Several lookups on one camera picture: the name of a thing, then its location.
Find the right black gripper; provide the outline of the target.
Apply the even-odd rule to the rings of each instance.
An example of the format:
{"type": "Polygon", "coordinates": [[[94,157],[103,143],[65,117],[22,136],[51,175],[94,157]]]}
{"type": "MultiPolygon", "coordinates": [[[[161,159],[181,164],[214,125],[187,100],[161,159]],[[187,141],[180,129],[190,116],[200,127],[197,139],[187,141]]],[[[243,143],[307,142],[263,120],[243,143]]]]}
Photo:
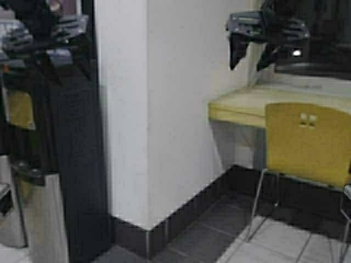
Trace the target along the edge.
{"type": "Polygon", "coordinates": [[[299,43],[310,38],[304,21],[264,11],[231,13],[225,29],[229,34],[231,70],[246,56],[250,42],[267,43],[256,66],[259,72],[276,62],[280,50],[276,44],[299,43]]]}

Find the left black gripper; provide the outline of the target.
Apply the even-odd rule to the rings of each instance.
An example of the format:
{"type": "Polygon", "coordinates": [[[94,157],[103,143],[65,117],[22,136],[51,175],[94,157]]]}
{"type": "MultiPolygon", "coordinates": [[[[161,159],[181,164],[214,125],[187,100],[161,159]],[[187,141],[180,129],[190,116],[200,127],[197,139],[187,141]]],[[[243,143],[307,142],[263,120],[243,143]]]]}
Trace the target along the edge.
{"type": "Polygon", "coordinates": [[[2,37],[1,71],[23,71],[25,62],[51,70],[54,51],[68,51],[70,59],[81,71],[90,71],[90,39],[87,35],[88,15],[56,17],[56,23],[40,22],[38,26],[21,24],[2,37]]]}

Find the left silver robot base corner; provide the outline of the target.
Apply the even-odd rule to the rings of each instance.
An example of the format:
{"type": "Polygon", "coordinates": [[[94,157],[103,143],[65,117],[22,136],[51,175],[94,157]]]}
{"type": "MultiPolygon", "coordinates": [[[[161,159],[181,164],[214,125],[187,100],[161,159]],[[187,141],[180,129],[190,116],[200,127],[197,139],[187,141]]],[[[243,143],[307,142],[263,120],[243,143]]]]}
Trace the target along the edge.
{"type": "Polygon", "coordinates": [[[1,220],[13,209],[12,190],[10,185],[1,184],[1,220]]]}

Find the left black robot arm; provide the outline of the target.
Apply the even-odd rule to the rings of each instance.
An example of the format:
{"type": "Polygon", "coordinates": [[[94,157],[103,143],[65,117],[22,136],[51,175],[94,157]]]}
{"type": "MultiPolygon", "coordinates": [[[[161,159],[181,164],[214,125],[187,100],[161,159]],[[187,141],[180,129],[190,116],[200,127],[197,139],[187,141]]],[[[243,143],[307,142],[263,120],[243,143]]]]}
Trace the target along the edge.
{"type": "Polygon", "coordinates": [[[56,52],[68,52],[72,63],[90,75],[89,15],[65,15],[48,1],[1,1],[1,7],[13,11],[20,23],[3,37],[4,72],[22,75],[36,68],[53,73],[55,62],[64,58],[56,52]]]}

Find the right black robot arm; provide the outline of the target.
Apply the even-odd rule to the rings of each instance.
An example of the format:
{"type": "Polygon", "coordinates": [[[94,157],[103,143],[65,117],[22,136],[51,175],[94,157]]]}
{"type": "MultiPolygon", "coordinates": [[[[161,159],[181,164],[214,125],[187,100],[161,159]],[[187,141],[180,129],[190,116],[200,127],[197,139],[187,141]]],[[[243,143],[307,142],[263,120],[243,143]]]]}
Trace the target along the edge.
{"type": "Polygon", "coordinates": [[[261,71],[283,54],[310,39],[305,21],[295,17],[297,1],[264,1],[259,10],[229,14],[225,24],[229,42],[229,69],[246,57],[250,43],[264,44],[256,65],[261,71]]]}

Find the right silver robot base corner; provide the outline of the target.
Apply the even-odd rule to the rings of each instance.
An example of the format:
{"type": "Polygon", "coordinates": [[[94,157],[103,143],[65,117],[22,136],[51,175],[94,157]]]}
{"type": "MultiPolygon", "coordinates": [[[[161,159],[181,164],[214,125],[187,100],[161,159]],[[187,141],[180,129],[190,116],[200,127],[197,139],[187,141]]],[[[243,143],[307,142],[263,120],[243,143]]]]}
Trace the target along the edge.
{"type": "Polygon", "coordinates": [[[350,184],[345,185],[343,190],[341,212],[350,220],[350,184]]]}

